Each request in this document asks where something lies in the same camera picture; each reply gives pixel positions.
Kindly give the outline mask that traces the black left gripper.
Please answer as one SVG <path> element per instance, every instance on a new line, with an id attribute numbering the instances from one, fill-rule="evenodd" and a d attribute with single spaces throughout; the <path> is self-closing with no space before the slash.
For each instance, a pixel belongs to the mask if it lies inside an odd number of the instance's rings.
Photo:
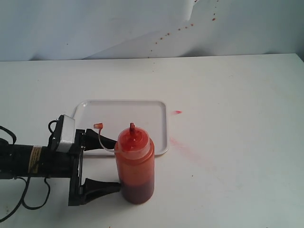
<path id="1" fill-rule="evenodd" d="M 117 193 L 121 190 L 118 182 L 103 182 L 86 178 L 81 185 L 83 152 L 102 149 L 114 149 L 116 141 L 101 136 L 92 129 L 76 130 L 74 143 L 67 152 L 57 152 L 59 148 L 59 131 L 55 130 L 48 147 L 51 150 L 50 164 L 47 166 L 49 178 L 69 178 L 69 206 L 85 205 L 95 199 Z"/>

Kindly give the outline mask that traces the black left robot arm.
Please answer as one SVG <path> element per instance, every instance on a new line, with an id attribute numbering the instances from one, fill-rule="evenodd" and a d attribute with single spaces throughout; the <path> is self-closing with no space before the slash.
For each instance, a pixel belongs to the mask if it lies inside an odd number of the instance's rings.
<path id="1" fill-rule="evenodd" d="M 118 182 L 81 180 L 84 152 L 100 149 L 102 146 L 99 139 L 111 147 L 116 143 L 114 140 L 100 137 L 91 129 L 76 130 L 75 141 L 68 152 L 56 152 L 50 146 L 1 142 L 0 178 L 69 178 L 69 206 L 85 205 L 99 197 L 119 192 L 121 184 Z"/>

